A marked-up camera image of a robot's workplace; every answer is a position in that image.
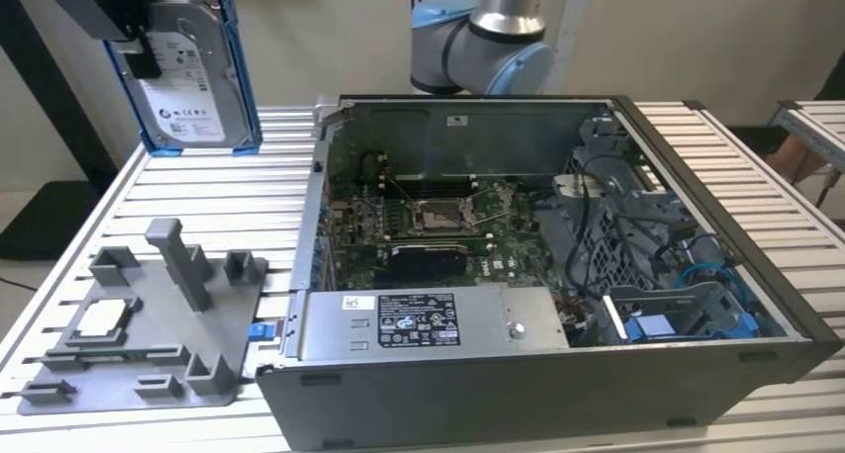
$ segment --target warning label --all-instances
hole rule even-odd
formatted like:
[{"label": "warning label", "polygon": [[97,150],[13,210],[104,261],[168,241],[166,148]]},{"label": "warning label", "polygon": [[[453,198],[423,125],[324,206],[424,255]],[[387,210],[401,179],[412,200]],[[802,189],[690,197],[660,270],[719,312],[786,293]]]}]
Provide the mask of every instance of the warning label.
[{"label": "warning label", "polygon": [[453,295],[381,295],[379,345],[381,347],[457,346],[457,312]]},{"label": "warning label", "polygon": [[161,77],[141,80],[162,133],[180,141],[221,141],[222,126],[196,44],[181,33],[146,33]]}]

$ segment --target green circuit board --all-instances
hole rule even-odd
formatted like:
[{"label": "green circuit board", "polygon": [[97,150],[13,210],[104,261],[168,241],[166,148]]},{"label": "green circuit board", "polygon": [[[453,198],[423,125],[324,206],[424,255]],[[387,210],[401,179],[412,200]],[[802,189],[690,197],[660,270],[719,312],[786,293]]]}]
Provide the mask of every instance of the green circuit board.
[{"label": "green circuit board", "polygon": [[[388,198],[343,187],[331,205],[337,289],[558,285],[528,194],[514,182],[479,181],[465,198]],[[384,282],[397,247],[465,249],[465,270],[436,280]]]}]

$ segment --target hard drive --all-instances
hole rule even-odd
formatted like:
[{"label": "hard drive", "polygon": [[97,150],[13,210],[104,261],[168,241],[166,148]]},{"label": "hard drive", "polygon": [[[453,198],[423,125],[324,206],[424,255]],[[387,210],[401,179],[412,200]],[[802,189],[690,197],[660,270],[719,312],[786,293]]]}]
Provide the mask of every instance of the hard drive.
[{"label": "hard drive", "polygon": [[261,133],[231,0],[146,0],[145,6],[161,77],[136,79],[125,54],[114,44],[105,46],[148,151],[164,156],[192,147],[257,151]]}]

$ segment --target black stand post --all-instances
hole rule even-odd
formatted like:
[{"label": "black stand post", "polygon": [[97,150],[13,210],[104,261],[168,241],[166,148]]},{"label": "black stand post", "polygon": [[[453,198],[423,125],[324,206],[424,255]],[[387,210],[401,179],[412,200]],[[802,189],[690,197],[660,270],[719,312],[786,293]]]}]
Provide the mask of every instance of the black stand post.
[{"label": "black stand post", "polygon": [[20,0],[0,0],[0,23],[2,49],[88,178],[48,183],[0,234],[0,258],[50,260],[64,252],[117,168]]}]

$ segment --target slotted table surface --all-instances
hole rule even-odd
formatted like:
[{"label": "slotted table surface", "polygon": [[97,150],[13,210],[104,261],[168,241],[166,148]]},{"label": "slotted table surface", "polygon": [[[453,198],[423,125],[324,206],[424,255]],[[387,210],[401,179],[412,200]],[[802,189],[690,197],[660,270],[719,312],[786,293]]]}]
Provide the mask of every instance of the slotted table surface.
[{"label": "slotted table surface", "polygon": [[[809,303],[845,338],[845,236],[706,111],[679,102],[642,103],[704,185]],[[263,108],[260,153],[188,150],[149,158],[138,148],[36,297],[0,344],[0,451],[132,448],[162,451],[283,451],[288,446],[257,386],[245,384],[224,408],[20,416],[17,392],[38,371],[92,279],[101,245],[156,257],[142,233],[154,217],[178,217],[185,243],[208,257],[252,249],[269,260],[259,318],[284,314],[311,159],[311,109]],[[272,354],[251,343],[247,365]],[[563,438],[449,451],[837,451],[845,450],[845,352],[799,382],[758,389],[706,428]]]}]

